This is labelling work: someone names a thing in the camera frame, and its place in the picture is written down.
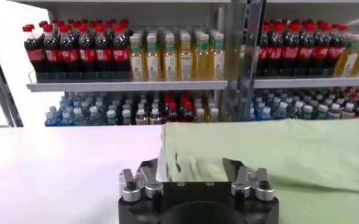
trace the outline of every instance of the light green fabric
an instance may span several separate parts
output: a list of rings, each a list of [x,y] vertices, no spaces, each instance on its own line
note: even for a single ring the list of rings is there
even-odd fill
[[[222,158],[267,168],[280,223],[359,223],[359,119],[171,123],[165,156],[174,181],[225,181]]]

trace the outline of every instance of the white tabletop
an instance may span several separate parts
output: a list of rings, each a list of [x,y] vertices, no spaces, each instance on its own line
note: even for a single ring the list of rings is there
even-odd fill
[[[118,223],[118,174],[161,139],[162,126],[0,128],[0,223]]]

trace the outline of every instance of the metal shelf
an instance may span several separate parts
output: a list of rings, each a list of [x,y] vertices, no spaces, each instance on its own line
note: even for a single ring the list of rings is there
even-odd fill
[[[33,83],[26,86],[31,92],[201,90],[224,89],[227,81]]]
[[[312,78],[312,79],[257,79],[255,89],[265,88],[311,88],[333,86],[359,86],[359,77],[355,78]]]

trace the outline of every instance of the soda bottle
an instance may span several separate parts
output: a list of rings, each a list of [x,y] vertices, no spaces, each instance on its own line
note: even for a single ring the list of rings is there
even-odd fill
[[[111,71],[114,71],[112,50],[110,48],[110,40],[105,35],[104,31],[104,26],[99,25],[96,27],[97,34],[94,43],[99,70],[103,72],[102,76],[99,78],[110,80],[114,78],[111,73]]]
[[[290,31],[283,39],[281,75],[294,75],[294,62],[299,52],[300,25],[291,24]]]
[[[96,74],[92,73],[97,71],[97,61],[96,54],[94,49],[94,41],[91,39],[91,36],[87,32],[87,27],[81,25],[79,27],[80,37],[79,37],[79,52],[80,58],[82,59],[82,65],[84,71],[83,79],[96,79]]]
[[[274,26],[274,32],[269,38],[269,45],[267,48],[267,64],[266,76],[277,76],[279,74],[279,64],[282,55],[282,24]]]
[[[25,33],[24,46],[32,66],[36,72],[37,81],[46,80],[46,57],[43,42],[32,33],[31,26],[22,27]]]
[[[266,75],[266,61],[267,61],[267,50],[269,45],[269,37],[268,32],[270,30],[270,26],[267,24],[263,25],[263,32],[262,36],[260,37],[260,44],[259,44],[259,55],[258,55],[258,77],[263,77]]]
[[[113,58],[115,69],[119,72],[117,78],[121,80],[130,80],[129,42],[120,25],[115,26],[114,31]]]
[[[314,24],[306,24],[304,31],[299,36],[299,52],[295,64],[296,76],[305,76],[308,74],[307,69],[315,45],[314,31]]]
[[[330,30],[331,26],[324,23],[321,25],[320,33],[315,35],[315,47],[309,65],[312,76],[324,75],[322,68],[330,44]]]
[[[80,55],[77,48],[77,41],[69,34],[67,26],[60,27],[60,48],[67,68],[68,79],[77,80],[80,78]]]
[[[327,76],[332,76],[336,63],[342,56],[346,45],[345,31],[349,28],[346,25],[333,24],[330,32],[330,47],[325,58],[324,68]]]
[[[56,72],[54,74],[48,74],[49,80],[63,80],[65,77],[61,72],[65,71],[63,55],[60,50],[59,37],[54,34],[52,25],[44,26],[44,48],[46,58],[48,60],[48,70]]]

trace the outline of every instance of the red label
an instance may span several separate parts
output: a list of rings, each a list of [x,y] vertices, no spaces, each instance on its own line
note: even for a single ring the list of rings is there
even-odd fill
[[[299,49],[299,58],[310,58],[312,55],[312,47],[300,47]]]
[[[260,47],[259,48],[259,59],[265,59],[267,57],[267,47]]]
[[[327,53],[328,53],[327,47],[318,46],[313,49],[312,56],[314,56],[315,58],[325,58],[327,56]]]
[[[96,49],[96,58],[98,61],[111,61],[112,51],[110,49]]]
[[[278,59],[282,55],[282,48],[281,47],[269,47],[267,49],[267,58],[270,59]]]
[[[284,47],[282,49],[282,55],[284,58],[296,58],[298,53],[298,47]]]
[[[114,49],[113,50],[114,61],[128,60],[129,54],[127,49]]]
[[[57,61],[63,61],[63,55],[61,50],[54,49],[54,50],[46,50],[46,58],[49,62],[57,62]]]
[[[95,61],[96,54],[94,49],[80,49],[80,58],[82,61]]]
[[[64,61],[76,61],[80,58],[77,49],[62,50]]]
[[[42,61],[45,59],[44,49],[28,50],[27,56],[30,61]]]

